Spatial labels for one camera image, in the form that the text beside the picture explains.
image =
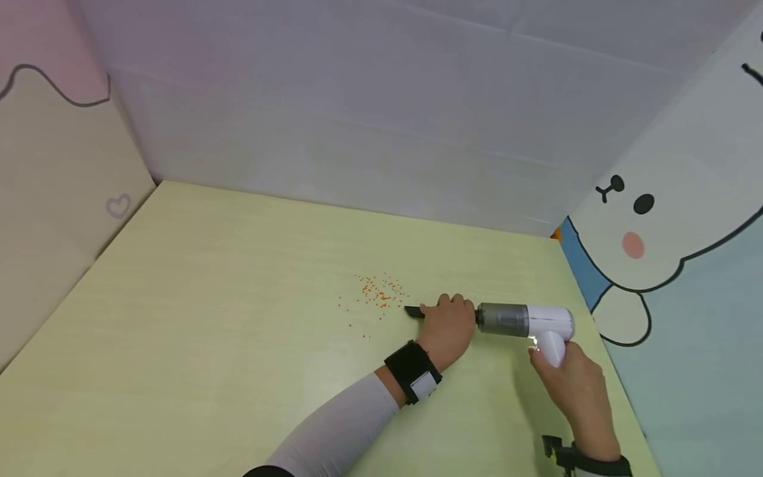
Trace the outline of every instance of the pink cheek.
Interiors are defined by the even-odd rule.
[[[623,250],[632,259],[644,256],[644,240],[636,232],[626,232],[623,235]]]

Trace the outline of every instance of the tabletop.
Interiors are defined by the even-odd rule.
[[[416,337],[402,306],[567,307],[623,453],[658,470],[555,240],[164,182],[0,375],[0,474],[239,477]],[[558,476],[523,338],[476,334],[352,475]]]

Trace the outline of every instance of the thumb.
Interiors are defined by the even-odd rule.
[[[533,365],[535,372],[538,373],[541,380],[543,382],[551,382],[559,370],[551,366],[551,363],[546,360],[546,357],[537,348],[531,346],[527,348],[527,352],[530,354],[530,364]]]

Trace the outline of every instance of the bear ear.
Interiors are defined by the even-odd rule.
[[[609,287],[592,313],[601,337],[619,346],[640,345],[652,331],[652,318],[638,293]]]

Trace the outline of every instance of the heart drawing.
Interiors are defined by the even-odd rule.
[[[106,211],[116,219],[123,219],[130,211],[132,200],[126,192],[119,197],[111,197],[106,201]]]

